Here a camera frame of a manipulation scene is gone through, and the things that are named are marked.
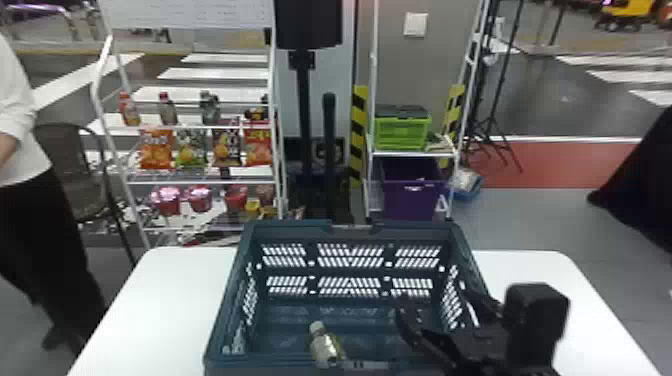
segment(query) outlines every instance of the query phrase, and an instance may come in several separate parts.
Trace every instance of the red floor mat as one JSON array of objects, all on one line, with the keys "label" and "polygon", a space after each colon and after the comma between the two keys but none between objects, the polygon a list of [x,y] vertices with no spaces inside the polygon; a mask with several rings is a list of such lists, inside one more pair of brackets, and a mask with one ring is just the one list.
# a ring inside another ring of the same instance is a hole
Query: red floor mat
[{"label": "red floor mat", "polygon": [[488,188],[598,188],[635,148],[625,143],[512,142],[523,165],[519,173],[510,155],[505,166],[492,149],[471,157]]}]

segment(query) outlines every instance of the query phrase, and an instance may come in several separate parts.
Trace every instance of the yellow vehicle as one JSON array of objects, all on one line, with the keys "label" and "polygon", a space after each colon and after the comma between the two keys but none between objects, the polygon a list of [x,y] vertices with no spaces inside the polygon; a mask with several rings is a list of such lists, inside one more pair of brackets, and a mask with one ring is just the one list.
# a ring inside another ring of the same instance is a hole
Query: yellow vehicle
[{"label": "yellow vehicle", "polygon": [[604,25],[607,31],[619,31],[633,26],[635,31],[642,29],[642,23],[651,12],[654,0],[604,0],[602,13],[595,21],[595,28]]}]

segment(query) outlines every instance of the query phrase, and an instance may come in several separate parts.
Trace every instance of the person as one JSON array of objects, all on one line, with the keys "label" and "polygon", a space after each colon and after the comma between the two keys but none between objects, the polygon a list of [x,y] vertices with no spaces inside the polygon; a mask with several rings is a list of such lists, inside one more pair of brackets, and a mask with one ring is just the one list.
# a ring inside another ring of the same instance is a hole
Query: person
[{"label": "person", "polygon": [[0,275],[51,319],[45,349],[81,350],[105,304],[65,191],[32,133],[35,117],[26,74],[0,35]]}]

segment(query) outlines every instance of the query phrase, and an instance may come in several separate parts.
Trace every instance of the purple bin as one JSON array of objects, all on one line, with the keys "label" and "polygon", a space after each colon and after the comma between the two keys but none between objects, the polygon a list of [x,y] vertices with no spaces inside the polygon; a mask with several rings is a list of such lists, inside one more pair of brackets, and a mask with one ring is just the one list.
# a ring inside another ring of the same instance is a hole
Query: purple bin
[{"label": "purple bin", "polygon": [[383,218],[431,221],[446,181],[434,158],[382,158]]}]

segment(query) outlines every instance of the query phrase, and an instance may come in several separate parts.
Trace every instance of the black pants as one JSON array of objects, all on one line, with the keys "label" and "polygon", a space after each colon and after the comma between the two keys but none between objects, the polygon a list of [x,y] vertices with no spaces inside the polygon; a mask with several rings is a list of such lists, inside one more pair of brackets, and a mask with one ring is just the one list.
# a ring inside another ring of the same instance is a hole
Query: black pants
[{"label": "black pants", "polygon": [[54,325],[84,338],[105,312],[77,223],[51,169],[0,187],[0,274],[42,305]]}]

